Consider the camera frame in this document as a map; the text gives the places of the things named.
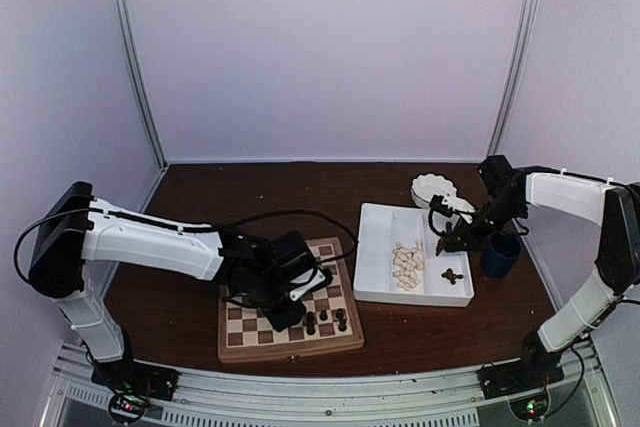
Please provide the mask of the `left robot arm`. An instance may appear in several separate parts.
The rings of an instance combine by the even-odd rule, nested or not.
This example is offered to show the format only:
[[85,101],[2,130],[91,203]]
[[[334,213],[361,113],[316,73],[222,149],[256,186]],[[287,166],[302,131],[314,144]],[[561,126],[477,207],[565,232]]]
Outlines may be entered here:
[[262,311],[276,331],[301,321],[303,296],[331,281],[297,231],[269,240],[235,225],[143,215],[95,197],[83,181],[73,183],[33,229],[28,283],[58,304],[96,368],[123,391],[137,389],[144,371],[133,360],[128,334],[86,286],[87,262],[130,263],[223,285]]

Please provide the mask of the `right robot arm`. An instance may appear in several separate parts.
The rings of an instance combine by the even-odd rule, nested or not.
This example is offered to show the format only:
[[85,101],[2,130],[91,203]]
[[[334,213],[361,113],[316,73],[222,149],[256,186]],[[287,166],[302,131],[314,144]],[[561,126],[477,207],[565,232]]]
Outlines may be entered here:
[[523,342],[512,377],[530,389],[638,285],[639,185],[539,165],[514,167],[503,155],[487,157],[477,172],[488,195],[481,207],[449,192],[428,198],[431,215],[459,218],[443,228],[428,221],[439,239],[437,253],[478,251],[507,224],[524,220],[553,286],[575,289]]

